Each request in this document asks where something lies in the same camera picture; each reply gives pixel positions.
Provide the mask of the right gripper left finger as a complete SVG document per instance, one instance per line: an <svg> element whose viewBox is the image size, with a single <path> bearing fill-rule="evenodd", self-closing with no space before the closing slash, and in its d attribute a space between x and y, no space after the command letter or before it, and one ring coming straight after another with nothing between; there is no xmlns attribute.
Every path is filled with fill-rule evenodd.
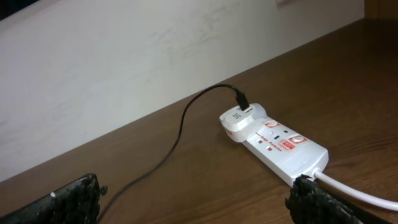
<svg viewBox="0 0 398 224"><path fill-rule="evenodd" d="M1 217L1 224L95 224L98 203L108 187L86 174L36 201Z"/></svg>

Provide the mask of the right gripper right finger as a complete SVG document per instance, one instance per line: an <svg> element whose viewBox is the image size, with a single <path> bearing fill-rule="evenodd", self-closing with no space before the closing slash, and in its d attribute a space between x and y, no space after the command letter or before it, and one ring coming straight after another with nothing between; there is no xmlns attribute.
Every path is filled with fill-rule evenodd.
<svg viewBox="0 0 398 224"><path fill-rule="evenodd" d="M301 175L293 182L285 206L295 224L390 224Z"/></svg>

